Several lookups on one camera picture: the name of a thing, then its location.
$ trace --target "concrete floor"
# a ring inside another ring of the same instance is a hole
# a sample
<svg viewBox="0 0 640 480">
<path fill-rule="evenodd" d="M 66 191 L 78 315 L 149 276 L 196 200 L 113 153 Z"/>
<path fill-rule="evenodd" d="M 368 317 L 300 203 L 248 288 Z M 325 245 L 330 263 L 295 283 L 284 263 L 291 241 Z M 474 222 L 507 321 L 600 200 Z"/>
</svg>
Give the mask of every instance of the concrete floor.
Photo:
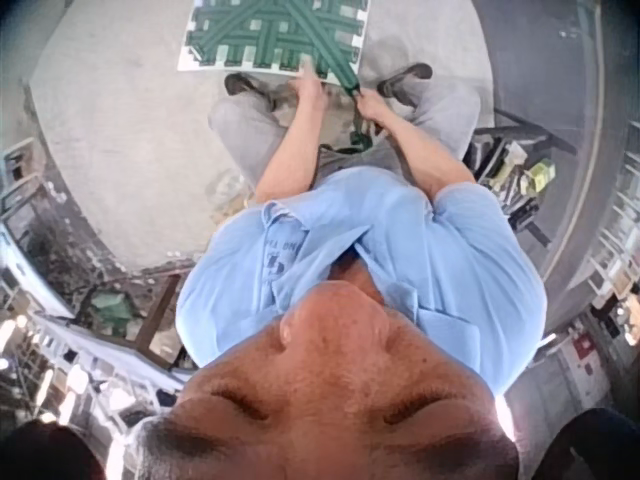
<svg viewBox="0 0 640 480">
<path fill-rule="evenodd" d="M 242 188 L 207 127 L 224 75 L 176 71 L 191 7 L 192 0 L 74 2 L 31 78 L 64 181 L 127 269 L 203 250 L 220 208 Z M 491 65 L 471 0 L 411 0 L 403 9 L 375 0 L 371 8 L 363 83 L 426 60 L 437 75 L 475 85 L 491 124 Z"/>
</svg>

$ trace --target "black shoe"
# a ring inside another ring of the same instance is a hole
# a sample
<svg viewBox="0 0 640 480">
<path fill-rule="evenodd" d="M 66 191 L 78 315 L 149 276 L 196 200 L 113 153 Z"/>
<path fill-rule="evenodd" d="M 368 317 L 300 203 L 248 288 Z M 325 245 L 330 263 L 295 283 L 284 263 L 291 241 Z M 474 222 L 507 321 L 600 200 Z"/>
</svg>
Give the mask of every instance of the black shoe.
<svg viewBox="0 0 640 480">
<path fill-rule="evenodd" d="M 419 78 L 420 80 L 429 80 L 433 77 L 433 68 L 426 63 L 414 63 L 403 72 L 380 82 L 377 88 L 378 93 L 384 98 L 395 98 L 403 105 L 415 106 L 401 90 L 396 89 L 396 87 L 409 75 Z"/>
<path fill-rule="evenodd" d="M 227 75 L 224 79 L 224 88 L 227 90 L 227 93 L 231 97 L 243 92 L 255 92 L 258 95 L 264 97 L 264 99 L 270 105 L 272 112 L 276 109 L 275 102 L 269 96 L 269 94 L 256 87 L 251 79 L 243 73 L 231 73 Z"/>
</svg>

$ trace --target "knee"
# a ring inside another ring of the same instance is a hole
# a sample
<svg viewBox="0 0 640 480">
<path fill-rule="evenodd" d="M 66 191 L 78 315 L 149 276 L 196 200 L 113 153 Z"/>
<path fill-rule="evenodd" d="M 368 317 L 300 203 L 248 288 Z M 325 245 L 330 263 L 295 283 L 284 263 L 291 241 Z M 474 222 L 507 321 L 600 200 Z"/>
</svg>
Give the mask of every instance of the knee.
<svg viewBox="0 0 640 480">
<path fill-rule="evenodd" d="M 229 125 L 237 125 L 243 115 L 243 105 L 239 96 L 224 97 L 218 100 L 209 112 L 209 128 L 219 132 Z"/>
<path fill-rule="evenodd" d="M 452 82 L 448 87 L 450 89 L 449 95 L 455 98 L 457 102 L 461 102 L 478 112 L 480 111 L 480 92 L 476 88 L 461 81 Z"/>
</svg>

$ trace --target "eye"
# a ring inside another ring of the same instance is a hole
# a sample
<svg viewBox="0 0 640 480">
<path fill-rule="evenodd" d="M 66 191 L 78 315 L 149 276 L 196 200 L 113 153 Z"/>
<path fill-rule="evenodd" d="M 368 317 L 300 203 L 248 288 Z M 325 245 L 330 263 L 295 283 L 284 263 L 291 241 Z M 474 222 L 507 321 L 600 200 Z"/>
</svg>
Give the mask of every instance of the eye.
<svg viewBox="0 0 640 480">
<path fill-rule="evenodd" d="M 216 391 L 213 392 L 212 395 L 224 398 L 225 400 L 233 403 L 238 410 L 253 420 L 263 422 L 269 418 L 269 415 L 256 407 L 246 395 L 231 390 Z"/>
<path fill-rule="evenodd" d="M 383 417 L 384 423 L 387 425 L 397 425 L 413 417 L 423 408 L 448 398 L 450 397 L 446 394 L 434 393 L 419 395 L 409 400 L 399 402 L 389 408 L 387 414 Z"/>
</svg>

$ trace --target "gray pants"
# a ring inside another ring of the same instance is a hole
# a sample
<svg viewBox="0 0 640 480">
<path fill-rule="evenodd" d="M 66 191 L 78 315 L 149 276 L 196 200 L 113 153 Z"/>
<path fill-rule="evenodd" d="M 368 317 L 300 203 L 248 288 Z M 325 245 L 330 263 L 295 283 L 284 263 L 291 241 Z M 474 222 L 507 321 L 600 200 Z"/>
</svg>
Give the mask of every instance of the gray pants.
<svg viewBox="0 0 640 480">
<path fill-rule="evenodd" d="M 459 83 L 416 78 L 405 79 L 401 88 L 416 105 L 409 121 L 462 160 L 480 115 L 478 93 Z M 220 100 L 209 115 L 209 126 L 220 135 L 252 189 L 287 132 L 269 112 L 266 100 L 254 92 Z M 384 168 L 411 181 L 406 161 L 388 137 L 355 155 L 320 149 L 315 181 L 338 170 L 362 165 Z"/>
</svg>

